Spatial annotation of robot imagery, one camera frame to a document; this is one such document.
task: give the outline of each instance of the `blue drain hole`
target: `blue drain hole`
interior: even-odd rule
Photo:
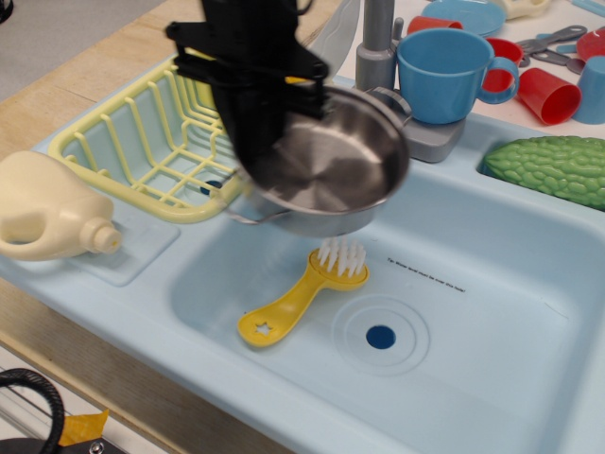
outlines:
[[[373,326],[366,333],[366,341],[368,344],[378,350],[386,350],[395,343],[395,332],[388,326],[378,324]]]

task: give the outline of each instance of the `brush handle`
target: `brush handle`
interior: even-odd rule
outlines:
[[[255,347],[283,339],[298,323],[327,280],[307,266],[302,278],[284,296],[244,315],[237,324],[240,336]]]

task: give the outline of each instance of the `blue plate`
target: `blue plate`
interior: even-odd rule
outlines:
[[[435,0],[423,10],[423,16],[459,21],[465,30],[489,36],[507,20],[503,9],[483,0]]]

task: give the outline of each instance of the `white detergent bottle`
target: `white detergent bottle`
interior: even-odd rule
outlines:
[[[18,151],[0,162],[0,254],[49,260],[114,253],[122,236],[112,201],[59,161]]]

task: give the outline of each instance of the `yellow dish rack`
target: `yellow dish rack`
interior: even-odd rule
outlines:
[[[171,222],[199,222],[241,192],[210,87],[160,64],[51,141],[86,183]]]

